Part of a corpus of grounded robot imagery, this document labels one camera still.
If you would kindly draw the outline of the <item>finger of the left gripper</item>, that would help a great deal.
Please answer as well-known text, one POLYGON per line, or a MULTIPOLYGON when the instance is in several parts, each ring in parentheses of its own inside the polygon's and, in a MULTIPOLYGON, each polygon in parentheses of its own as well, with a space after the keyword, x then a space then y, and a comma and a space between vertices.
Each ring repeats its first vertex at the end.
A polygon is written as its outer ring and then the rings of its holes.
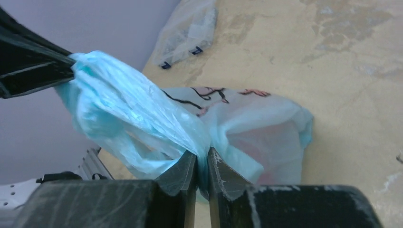
POLYGON ((28 95, 74 78, 75 61, 0 28, 0 97, 28 95))
POLYGON ((0 9, 0 26, 10 31, 12 34, 18 35, 24 39, 34 42, 35 44, 49 48, 52 51, 60 53, 64 56, 69 56, 71 52, 63 49, 62 47, 53 44, 45 38, 39 36, 35 32, 26 28, 17 22, 11 15, 9 15, 3 8, 0 9))

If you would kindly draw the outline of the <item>blue plastic bag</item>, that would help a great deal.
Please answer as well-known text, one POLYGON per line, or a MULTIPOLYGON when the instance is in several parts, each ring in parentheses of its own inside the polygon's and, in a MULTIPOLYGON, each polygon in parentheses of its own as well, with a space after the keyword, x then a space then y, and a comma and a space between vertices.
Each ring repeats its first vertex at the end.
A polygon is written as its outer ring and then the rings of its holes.
POLYGON ((256 89, 160 89, 100 51, 74 54, 75 78, 56 87, 74 127, 139 179, 154 179, 184 154, 197 155, 207 186, 207 153, 252 183, 298 184, 313 115, 296 102, 256 89))

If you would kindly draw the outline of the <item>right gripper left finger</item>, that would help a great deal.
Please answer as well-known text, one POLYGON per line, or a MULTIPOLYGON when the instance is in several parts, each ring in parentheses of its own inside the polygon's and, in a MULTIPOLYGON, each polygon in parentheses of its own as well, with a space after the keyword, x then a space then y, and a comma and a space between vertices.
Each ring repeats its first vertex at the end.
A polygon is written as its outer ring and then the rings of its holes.
POLYGON ((192 228, 197 158, 186 152, 155 180, 60 180, 40 185, 15 228, 192 228))

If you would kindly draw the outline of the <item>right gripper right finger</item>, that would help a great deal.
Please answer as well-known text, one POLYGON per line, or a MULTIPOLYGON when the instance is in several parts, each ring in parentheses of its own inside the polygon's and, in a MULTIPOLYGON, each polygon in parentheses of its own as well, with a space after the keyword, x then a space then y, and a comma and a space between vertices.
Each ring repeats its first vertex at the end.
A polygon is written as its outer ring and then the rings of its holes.
POLYGON ((253 185, 208 153, 214 228, 380 228, 368 198, 346 185, 253 185))

